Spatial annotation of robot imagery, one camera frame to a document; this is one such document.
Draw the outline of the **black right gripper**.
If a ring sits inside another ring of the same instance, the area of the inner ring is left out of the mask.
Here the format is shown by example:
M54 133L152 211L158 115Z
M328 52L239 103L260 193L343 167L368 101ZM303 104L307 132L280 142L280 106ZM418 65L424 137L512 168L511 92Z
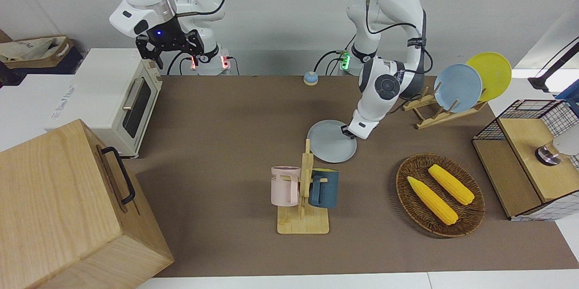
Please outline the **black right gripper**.
M180 51L194 57L204 53L199 30L183 30L178 17L151 27L146 34L148 38L136 38L137 50L142 59L153 61L160 69L163 69L162 52Z

